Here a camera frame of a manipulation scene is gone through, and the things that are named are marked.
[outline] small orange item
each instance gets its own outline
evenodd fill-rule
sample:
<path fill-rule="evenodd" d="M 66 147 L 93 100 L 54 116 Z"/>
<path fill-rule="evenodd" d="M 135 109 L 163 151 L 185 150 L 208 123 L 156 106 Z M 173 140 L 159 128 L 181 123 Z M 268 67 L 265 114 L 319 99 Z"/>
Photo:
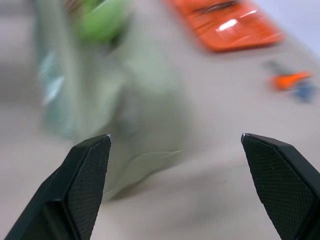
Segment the small orange item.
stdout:
<path fill-rule="evenodd" d="M 291 75 L 280 75 L 274 79 L 274 84 L 279 90 L 288 90 L 297 82 L 309 77 L 311 77 L 311 74 L 307 71 L 302 71 Z"/>
<path fill-rule="evenodd" d="M 166 1 L 177 8 L 200 41 L 215 52 L 263 47 L 283 40 L 283 34 L 248 0 Z"/>

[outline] table surface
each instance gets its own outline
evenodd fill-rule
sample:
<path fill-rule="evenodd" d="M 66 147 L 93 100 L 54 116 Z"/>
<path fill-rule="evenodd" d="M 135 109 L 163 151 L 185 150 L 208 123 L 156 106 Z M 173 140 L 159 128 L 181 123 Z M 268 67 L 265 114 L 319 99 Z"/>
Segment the table surface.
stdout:
<path fill-rule="evenodd" d="M 190 96 L 194 138 L 183 164 L 155 174 L 131 196 L 103 204 L 92 240 L 280 239 L 255 192 L 243 132 L 293 144 L 318 170 L 320 101 L 300 104 L 269 88 L 276 60 L 314 74 L 312 54 L 291 36 L 268 48 L 206 52 L 162 0 L 136 0 L 136 17 L 162 49 Z M 34 17 L 0 15 L 0 238 L 71 145 L 39 126 L 32 48 Z"/>

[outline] orange case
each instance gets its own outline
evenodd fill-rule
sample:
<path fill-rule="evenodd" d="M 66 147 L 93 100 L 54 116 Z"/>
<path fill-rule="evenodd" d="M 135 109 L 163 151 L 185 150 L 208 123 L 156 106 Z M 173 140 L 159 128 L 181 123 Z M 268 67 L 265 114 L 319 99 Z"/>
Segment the orange case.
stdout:
<path fill-rule="evenodd" d="M 283 40 L 283 34 L 247 0 L 210 13 L 196 9 L 227 0 L 167 0 L 174 5 L 201 42 L 215 52 L 264 47 Z"/>

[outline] orange object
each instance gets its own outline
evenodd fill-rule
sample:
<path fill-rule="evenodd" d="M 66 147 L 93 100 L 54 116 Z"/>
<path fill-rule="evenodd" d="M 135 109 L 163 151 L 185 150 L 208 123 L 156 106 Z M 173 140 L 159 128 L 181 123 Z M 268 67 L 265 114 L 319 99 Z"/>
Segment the orange object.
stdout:
<path fill-rule="evenodd" d="M 174 5 L 201 42 L 215 52 L 275 44 L 283 34 L 248 0 L 204 11 L 229 0 L 166 0 Z"/>
<path fill-rule="evenodd" d="M 309 77 L 311 77 L 311 74 L 307 71 L 302 71 L 291 75 L 280 75 L 274 79 L 274 84 L 279 90 L 288 90 L 297 82 Z"/>

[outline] blue object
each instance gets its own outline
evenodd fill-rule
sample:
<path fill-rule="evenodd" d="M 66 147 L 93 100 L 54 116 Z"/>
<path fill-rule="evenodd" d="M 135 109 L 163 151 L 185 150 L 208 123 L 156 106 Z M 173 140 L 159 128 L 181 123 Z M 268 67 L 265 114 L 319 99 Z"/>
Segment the blue object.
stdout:
<path fill-rule="evenodd" d="M 307 80 L 298 82 L 293 87 L 293 94 L 304 103 L 311 103 L 316 93 L 316 87 Z"/>

